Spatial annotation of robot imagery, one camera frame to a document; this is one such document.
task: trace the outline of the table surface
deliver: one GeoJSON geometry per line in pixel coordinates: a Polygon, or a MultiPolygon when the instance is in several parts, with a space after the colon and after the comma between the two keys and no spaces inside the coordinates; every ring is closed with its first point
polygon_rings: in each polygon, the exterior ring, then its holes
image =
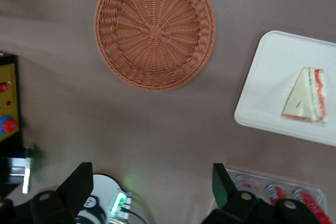
{"type": "Polygon", "coordinates": [[[200,223],[213,198],[212,164],[221,162],[320,187],[336,221],[335,147],[234,120],[262,35],[336,42],[336,0],[212,0],[208,64],[163,93],[128,86],[107,67],[93,32],[97,2],[0,0],[0,50],[19,56],[24,137],[35,143],[31,193],[14,192],[17,203],[92,162],[133,192],[132,209],[149,224],[200,223]]]}

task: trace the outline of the woven basket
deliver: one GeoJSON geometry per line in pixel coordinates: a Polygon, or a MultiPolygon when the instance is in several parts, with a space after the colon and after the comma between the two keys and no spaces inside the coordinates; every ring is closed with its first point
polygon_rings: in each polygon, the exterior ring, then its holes
{"type": "Polygon", "coordinates": [[[166,91],[206,65],[215,15],[210,0],[99,0],[95,32],[117,76],[140,89],[166,91]]]}

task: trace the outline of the white tray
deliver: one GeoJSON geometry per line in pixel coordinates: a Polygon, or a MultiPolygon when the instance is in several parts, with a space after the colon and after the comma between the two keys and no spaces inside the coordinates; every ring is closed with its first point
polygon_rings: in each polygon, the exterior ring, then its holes
{"type": "Polygon", "coordinates": [[[245,126],[336,146],[336,44],[281,31],[260,40],[236,111],[245,126]],[[303,67],[323,68],[327,123],[299,122],[281,116],[303,67]]]}

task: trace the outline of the clear plastic tray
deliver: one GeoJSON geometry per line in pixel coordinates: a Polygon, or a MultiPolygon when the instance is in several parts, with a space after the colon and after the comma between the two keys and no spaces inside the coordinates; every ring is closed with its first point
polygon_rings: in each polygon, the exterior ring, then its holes
{"type": "MultiPolygon", "coordinates": [[[[255,190],[259,194],[261,199],[263,199],[265,202],[269,204],[270,204],[270,200],[265,192],[265,188],[269,185],[279,185],[281,189],[283,189],[283,191],[286,193],[286,196],[288,199],[293,199],[293,192],[298,189],[307,190],[315,198],[315,201],[321,206],[321,208],[323,208],[324,212],[326,214],[328,213],[326,196],[324,195],[322,190],[319,188],[313,188],[310,186],[286,182],[284,180],[273,179],[273,178],[259,176],[255,174],[245,173],[245,172],[239,172],[237,170],[227,169],[227,172],[232,181],[234,181],[234,179],[239,175],[247,175],[248,177],[250,177],[253,181],[253,190],[255,190]]],[[[209,213],[216,208],[217,208],[217,204],[216,204],[215,199],[213,199],[212,204],[209,209],[209,213]]]]}

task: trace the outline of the sandwich slice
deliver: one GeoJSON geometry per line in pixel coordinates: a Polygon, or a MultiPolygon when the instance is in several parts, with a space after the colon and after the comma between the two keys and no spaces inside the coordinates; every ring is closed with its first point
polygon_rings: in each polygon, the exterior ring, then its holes
{"type": "Polygon", "coordinates": [[[288,98],[283,116],[322,122],[327,116],[323,69],[303,68],[288,98]]]}

